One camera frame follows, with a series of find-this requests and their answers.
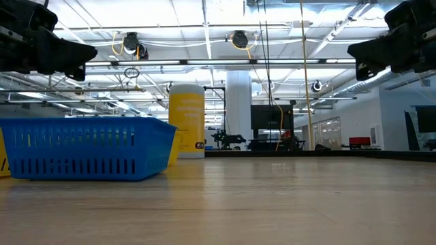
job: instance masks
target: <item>blue plastic basket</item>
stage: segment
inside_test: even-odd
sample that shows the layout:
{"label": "blue plastic basket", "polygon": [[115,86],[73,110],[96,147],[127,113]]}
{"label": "blue plastic basket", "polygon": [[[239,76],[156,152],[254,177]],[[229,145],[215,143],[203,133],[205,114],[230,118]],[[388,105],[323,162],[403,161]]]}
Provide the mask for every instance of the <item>blue plastic basket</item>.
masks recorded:
{"label": "blue plastic basket", "polygon": [[13,178],[139,181],[168,166],[176,127],[155,118],[2,119]]}

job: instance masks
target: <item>white pillar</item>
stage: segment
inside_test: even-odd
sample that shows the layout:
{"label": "white pillar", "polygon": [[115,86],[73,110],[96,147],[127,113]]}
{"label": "white pillar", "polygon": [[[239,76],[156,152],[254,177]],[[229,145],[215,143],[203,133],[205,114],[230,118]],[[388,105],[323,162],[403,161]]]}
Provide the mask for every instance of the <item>white pillar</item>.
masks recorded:
{"label": "white pillar", "polygon": [[[249,71],[227,71],[225,83],[227,106],[226,130],[228,135],[242,135],[246,144],[251,133],[251,76]],[[237,145],[245,150],[245,144]]]}

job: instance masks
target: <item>white wall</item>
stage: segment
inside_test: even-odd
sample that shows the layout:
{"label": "white wall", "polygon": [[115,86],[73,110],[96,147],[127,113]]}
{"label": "white wall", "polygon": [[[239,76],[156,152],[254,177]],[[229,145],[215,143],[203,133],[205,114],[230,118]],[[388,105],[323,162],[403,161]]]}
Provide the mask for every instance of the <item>white wall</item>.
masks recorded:
{"label": "white wall", "polygon": [[0,118],[56,118],[65,115],[58,108],[43,108],[38,104],[30,106],[30,109],[24,109],[21,105],[0,105]]}
{"label": "white wall", "polygon": [[[379,125],[379,147],[384,149],[382,133],[382,113],[380,109],[379,89],[357,95],[357,100],[338,101],[333,110],[316,110],[312,123],[339,117],[341,120],[341,141],[348,144],[350,137],[370,137],[371,127]],[[308,117],[296,118],[295,127],[308,125]]]}
{"label": "white wall", "polygon": [[436,80],[431,81],[431,87],[415,82],[392,91],[384,89],[392,84],[380,88],[385,150],[409,150],[404,111],[415,111],[413,105],[435,105]]}

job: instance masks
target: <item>ceiling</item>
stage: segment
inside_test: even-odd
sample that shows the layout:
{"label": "ceiling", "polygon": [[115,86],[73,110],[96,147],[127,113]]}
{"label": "ceiling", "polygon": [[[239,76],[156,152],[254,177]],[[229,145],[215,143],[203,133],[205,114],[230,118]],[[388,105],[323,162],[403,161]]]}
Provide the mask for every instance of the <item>ceiling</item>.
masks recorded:
{"label": "ceiling", "polygon": [[[253,59],[265,58],[262,47],[269,50],[271,59],[303,59],[302,28],[307,39],[308,58],[352,59],[347,53],[347,47],[386,33],[388,28],[383,19],[384,14],[399,2],[401,1],[379,0],[377,4],[359,4],[358,0],[305,1],[303,22],[299,1],[292,0],[269,0],[265,1],[265,6],[259,0],[260,11],[256,0],[50,0],[48,9],[59,19],[54,33],[72,42],[96,46],[99,54],[95,61],[135,59],[125,52],[116,55],[112,51],[112,48],[117,52],[121,50],[119,43],[126,32],[131,31],[138,32],[140,41],[149,52],[150,60],[248,59],[246,50],[237,50],[231,42],[226,41],[235,30],[244,30],[247,34],[250,45],[253,44],[249,51]],[[256,38],[261,33],[260,20],[263,23],[268,21],[269,46],[266,45],[265,24],[262,25],[264,45],[260,37]],[[110,94],[111,98],[119,99],[141,96],[164,98],[169,82],[225,86],[227,67],[186,68],[171,67],[172,72],[164,74],[154,73],[148,67],[150,72],[142,72],[133,80],[126,79],[123,74],[104,75],[105,71],[109,71],[107,68],[100,70],[103,72],[99,75],[88,75],[85,82],[61,80],[63,76],[53,76],[52,83],[58,83],[57,89],[116,89],[120,87],[120,81],[123,81],[123,87],[137,86],[149,92],[146,95],[135,92]],[[271,67],[270,78],[275,83],[274,96],[305,96],[305,89],[302,89],[305,84],[305,71],[302,67],[299,68]],[[266,70],[263,67],[256,69],[257,75],[252,67],[248,69],[251,70],[254,82],[265,83]],[[323,91],[331,91],[345,82],[355,82],[354,69],[342,67],[340,64],[323,69],[309,68],[307,71],[309,83],[319,80],[331,85]],[[42,84],[49,83],[48,76],[30,78]],[[65,96],[77,99],[91,98],[95,94]],[[206,96],[212,97],[214,94],[208,92]],[[149,104],[131,105],[144,111],[151,106]]]}

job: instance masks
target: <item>wooden table surface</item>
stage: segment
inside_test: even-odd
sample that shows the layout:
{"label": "wooden table surface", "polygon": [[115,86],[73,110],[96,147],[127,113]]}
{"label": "wooden table surface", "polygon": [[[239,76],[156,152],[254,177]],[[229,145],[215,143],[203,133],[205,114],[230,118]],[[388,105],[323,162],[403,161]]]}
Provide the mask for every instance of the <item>wooden table surface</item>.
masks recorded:
{"label": "wooden table surface", "polygon": [[179,161],[143,182],[0,179],[0,244],[436,244],[436,165]]}

